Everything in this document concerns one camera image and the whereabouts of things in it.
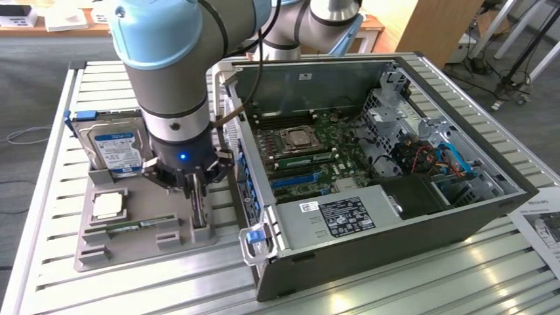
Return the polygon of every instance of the white sticker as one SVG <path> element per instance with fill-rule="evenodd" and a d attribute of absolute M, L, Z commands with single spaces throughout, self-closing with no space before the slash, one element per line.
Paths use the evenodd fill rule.
<path fill-rule="evenodd" d="M 301 80 L 301 81 L 307 81 L 307 80 L 311 80 L 311 79 L 313 79 L 313 77 L 314 77 L 314 74 L 313 74 L 313 73 L 301 73 L 301 74 L 299 74 L 299 80 Z"/>
<path fill-rule="evenodd" d="M 141 170 L 142 155 L 133 147 L 137 142 L 133 133 L 101 135 L 95 139 L 102 158 L 113 172 L 130 173 Z"/>
<path fill-rule="evenodd" d="M 301 203 L 299 207 L 302 208 L 302 212 L 315 211 L 319 210 L 319 202 L 313 201 L 307 203 Z"/>

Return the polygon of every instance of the barcode sticker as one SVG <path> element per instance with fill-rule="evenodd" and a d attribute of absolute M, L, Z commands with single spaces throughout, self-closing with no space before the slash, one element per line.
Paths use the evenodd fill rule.
<path fill-rule="evenodd" d="M 307 203 L 301 203 L 299 207 L 302 208 L 302 212 L 315 211 L 319 210 L 319 202 L 313 201 Z"/>

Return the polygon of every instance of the wooden cabinet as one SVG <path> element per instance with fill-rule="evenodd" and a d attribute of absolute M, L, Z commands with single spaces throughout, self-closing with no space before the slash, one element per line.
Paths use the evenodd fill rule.
<path fill-rule="evenodd" d="M 482 5 L 483 0 L 363 0 L 386 26 L 374 52 L 419 51 L 443 68 Z"/>

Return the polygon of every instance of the blue hard drive label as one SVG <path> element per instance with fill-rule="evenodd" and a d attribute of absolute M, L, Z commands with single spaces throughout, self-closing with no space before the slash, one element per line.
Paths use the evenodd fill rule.
<path fill-rule="evenodd" d="M 117 133 L 95 137 L 101 158 L 114 173 L 127 174 L 141 170 L 142 155 L 134 147 L 134 133 Z"/>

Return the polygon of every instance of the cpu processor chip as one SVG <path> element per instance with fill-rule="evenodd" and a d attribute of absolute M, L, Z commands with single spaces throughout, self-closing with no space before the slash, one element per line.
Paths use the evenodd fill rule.
<path fill-rule="evenodd" d="M 283 129 L 281 130 L 281 137 L 285 144 L 283 153 L 323 148 L 323 145 L 315 136 L 315 130 L 310 126 Z"/>

